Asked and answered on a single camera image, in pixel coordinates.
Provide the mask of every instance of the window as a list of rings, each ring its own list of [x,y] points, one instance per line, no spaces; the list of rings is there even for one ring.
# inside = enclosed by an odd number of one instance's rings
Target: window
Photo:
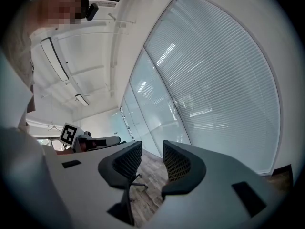
[[[129,127],[132,129],[132,133],[135,135],[135,139],[137,140],[137,137],[139,137],[142,141],[142,147],[145,150],[161,157],[161,151],[157,148],[152,138],[130,84],[127,86],[124,99],[127,107],[126,111],[124,110],[124,113],[129,123]]]
[[[48,138],[46,138],[46,139],[37,139],[37,141],[40,143],[40,145],[49,145],[49,146],[51,146],[50,140]]]
[[[208,1],[174,0],[144,47],[192,145],[235,157],[257,173],[271,170],[279,99],[267,60],[245,28]],[[148,80],[133,86],[136,96],[149,95]]]
[[[53,148],[57,151],[63,151],[65,150],[66,148],[63,146],[63,143],[61,143],[60,141],[58,140],[52,140],[52,145],[53,145]]]
[[[145,51],[135,65],[130,86],[161,156],[164,140],[190,143],[176,107]]]

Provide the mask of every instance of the white wall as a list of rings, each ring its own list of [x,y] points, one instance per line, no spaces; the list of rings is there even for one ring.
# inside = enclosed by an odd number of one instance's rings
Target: white wall
[[[87,117],[97,115],[109,110],[118,108],[117,102],[114,97],[107,99],[103,96],[94,95],[96,101],[92,101],[89,106],[80,106],[73,111],[73,120],[78,121]]]
[[[74,122],[83,131],[90,131],[93,138],[119,136],[121,141],[130,142],[131,137],[118,108]]]
[[[208,0],[237,19],[255,38],[273,71],[281,104],[281,138],[274,168],[292,164],[296,177],[304,152],[304,51],[295,31],[274,0]],[[144,0],[137,22],[122,37],[116,69],[120,106],[137,57],[151,29],[171,0]]]
[[[41,98],[38,88],[34,85],[34,99],[36,111],[28,113],[27,119],[43,124],[63,126],[66,122],[73,123],[72,111],[63,105],[60,105],[56,100],[52,100],[51,96]],[[48,128],[38,128],[30,126],[30,134],[32,136],[59,136],[60,132],[47,132]]]

